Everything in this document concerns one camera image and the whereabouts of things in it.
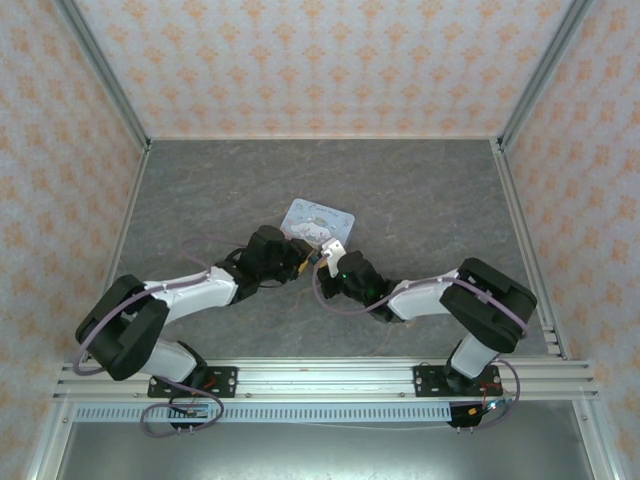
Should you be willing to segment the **cartoon print pastel card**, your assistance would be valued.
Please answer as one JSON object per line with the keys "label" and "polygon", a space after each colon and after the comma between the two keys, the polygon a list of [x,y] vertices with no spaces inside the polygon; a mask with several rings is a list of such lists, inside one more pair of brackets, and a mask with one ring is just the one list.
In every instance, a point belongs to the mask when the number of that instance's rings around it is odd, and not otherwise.
{"label": "cartoon print pastel card", "polygon": [[302,198],[292,201],[280,230],[288,238],[305,240],[320,247],[330,239],[347,246],[355,224],[355,216]]}

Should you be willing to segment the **black mounting plate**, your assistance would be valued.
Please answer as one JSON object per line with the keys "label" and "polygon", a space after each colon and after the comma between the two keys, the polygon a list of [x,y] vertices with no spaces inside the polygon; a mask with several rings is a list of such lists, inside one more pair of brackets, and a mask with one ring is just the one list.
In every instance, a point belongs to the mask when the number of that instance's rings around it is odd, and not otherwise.
{"label": "black mounting plate", "polygon": [[501,396],[504,392],[499,369],[486,366],[476,378],[467,378],[448,365],[421,363],[413,367],[417,397]]}
{"label": "black mounting plate", "polygon": [[[218,398],[234,398],[238,383],[239,369],[235,366],[208,366],[199,373],[194,372],[186,379],[186,385]],[[165,380],[152,376],[147,396],[149,398],[177,399],[204,397],[204,394],[185,390],[184,385],[176,387]]]}

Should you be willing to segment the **aluminium frame post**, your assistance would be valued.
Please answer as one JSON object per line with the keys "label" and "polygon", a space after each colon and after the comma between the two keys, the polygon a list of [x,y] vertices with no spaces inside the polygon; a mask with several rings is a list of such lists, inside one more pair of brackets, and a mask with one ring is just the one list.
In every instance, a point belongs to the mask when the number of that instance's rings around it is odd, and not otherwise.
{"label": "aluminium frame post", "polygon": [[593,3],[594,0],[571,0],[567,12],[516,102],[502,134],[497,138],[497,146],[502,153],[506,153],[513,145]]}
{"label": "aluminium frame post", "polygon": [[129,134],[143,151],[147,151],[151,144],[151,139],[145,132],[142,122],[77,1],[52,0],[52,2],[76,38],[84,58],[97,75]]}

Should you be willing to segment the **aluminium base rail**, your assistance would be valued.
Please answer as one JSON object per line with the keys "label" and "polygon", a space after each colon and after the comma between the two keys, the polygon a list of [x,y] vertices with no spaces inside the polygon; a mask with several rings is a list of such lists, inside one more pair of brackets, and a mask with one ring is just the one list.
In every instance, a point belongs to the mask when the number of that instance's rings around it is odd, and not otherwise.
{"label": "aluminium base rail", "polygon": [[[210,359],[208,363],[238,368],[236,402],[407,402],[415,398],[413,368],[441,365],[444,361],[411,357],[273,357]],[[598,399],[604,391],[587,361],[554,356],[516,357],[501,362],[499,374],[510,392],[516,390],[515,380],[520,380],[523,400]],[[148,382],[145,374],[121,382],[106,373],[80,377],[65,364],[53,398],[141,402],[147,398]]]}

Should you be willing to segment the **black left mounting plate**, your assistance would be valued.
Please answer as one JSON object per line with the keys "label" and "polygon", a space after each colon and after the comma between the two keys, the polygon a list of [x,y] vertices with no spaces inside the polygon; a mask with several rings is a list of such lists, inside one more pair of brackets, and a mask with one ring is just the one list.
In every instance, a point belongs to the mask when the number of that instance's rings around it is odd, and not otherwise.
{"label": "black left mounting plate", "polygon": [[[234,398],[238,383],[239,369],[235,366],[208,366],[199,373],[194,372],[186,379],[186,385],[218,398]],[[185,390],[184,385],[176,387],[165,380],[152,376],[147,396],[149,398],[177,399],[204,397],[204,394]]]}

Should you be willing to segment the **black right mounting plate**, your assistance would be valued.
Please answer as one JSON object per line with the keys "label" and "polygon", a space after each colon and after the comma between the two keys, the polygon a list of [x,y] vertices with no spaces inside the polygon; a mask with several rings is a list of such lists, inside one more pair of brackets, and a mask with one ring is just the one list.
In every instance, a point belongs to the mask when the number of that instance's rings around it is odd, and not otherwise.
{"label": "black right mounting plate", "polygon": [[504,392],[499,369],[486,366],[476,378],[467,378],[448,365],[421,363],[413,367],[417,397],[501,396]]}

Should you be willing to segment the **aluminium table side rail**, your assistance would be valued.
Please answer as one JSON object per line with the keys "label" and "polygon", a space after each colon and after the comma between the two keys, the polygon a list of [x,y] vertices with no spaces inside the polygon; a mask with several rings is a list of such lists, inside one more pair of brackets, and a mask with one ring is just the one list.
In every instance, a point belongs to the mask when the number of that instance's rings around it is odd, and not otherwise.
{"label": "aluminium table side rail", "polygon": [[[116,237],[116,243],[105,274],[103,292],[107,290],[116,276],[127,230],[148,163],[151,145],[152,142],[149,142],[148,145],[143,147],[133,176],[126,208],[120,221],[118,236]],[[51,394],[47,395],[45,400],[45,406],[48,410],[42,423],[44,429],[36,444],[31,464],[27,470],[26,480],[57,480],[79,406],[79,401],[68,396],[57,398]]]}
{"label": "aluminium table side rail", "polygon": [[604,405],[604,388],[595,380],[593,364],[588,360],[573,359],[569,351],[568,337],[552,305],[504,147],[498,138],[492,138],[490,144],[527,278],[538,297],[538,318],[547,348],[547,354],[539,362],[543,370],[554,375],[543,382],[567,389],[569,425],[577,430],[590,477],[593,480],[632,480],[617,448]]}

